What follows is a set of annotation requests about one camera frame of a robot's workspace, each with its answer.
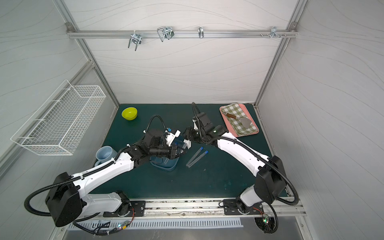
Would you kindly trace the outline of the white gauze wipe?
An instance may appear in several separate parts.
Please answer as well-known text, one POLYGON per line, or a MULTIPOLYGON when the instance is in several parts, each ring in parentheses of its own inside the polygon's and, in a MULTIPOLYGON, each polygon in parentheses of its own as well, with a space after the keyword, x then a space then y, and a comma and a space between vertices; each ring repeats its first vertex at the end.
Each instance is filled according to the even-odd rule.
POLYGON ((187 143, 187 147, 185 149, 190 149, 192 142, 190 140, 184 140, 184 143, 187 143))

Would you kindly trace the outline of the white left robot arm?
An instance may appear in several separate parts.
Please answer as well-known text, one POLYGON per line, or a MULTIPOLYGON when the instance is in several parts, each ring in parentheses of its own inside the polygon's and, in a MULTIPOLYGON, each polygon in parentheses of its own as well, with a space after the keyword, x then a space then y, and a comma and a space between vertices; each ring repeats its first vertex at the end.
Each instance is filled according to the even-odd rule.
POLYGON ((151 157, 175 159, 182 147, 174 140, 181 132, 148 130, 144 137, 122 150, 111 160, 92 169, 74 174, 74 182, 51 189, 46 198, 49 213, 57 227, 63 227, 78 217, 104 212, 123 216, 129 212, 130 200, 121 191, 109 194, 91 192, 114 177, 136 169, 150 161, 151 157))

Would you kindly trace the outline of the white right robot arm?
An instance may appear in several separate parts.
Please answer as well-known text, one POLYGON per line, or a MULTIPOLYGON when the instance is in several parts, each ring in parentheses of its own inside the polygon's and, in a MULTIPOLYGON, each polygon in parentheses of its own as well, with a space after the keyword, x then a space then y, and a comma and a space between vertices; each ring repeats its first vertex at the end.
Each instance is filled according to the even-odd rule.
POLYGON ((256 203, 272 204, 286 187, 282 175, 282 161, 274 156, 263 155, 230 133, 223 126, 214 126, 205 113, 192 118, 194 125, 184 133, 187 140, 214 146, 244 165, 255 177, 255 183, 238 195, 238 205, 242 208, 251 207, 256 203))

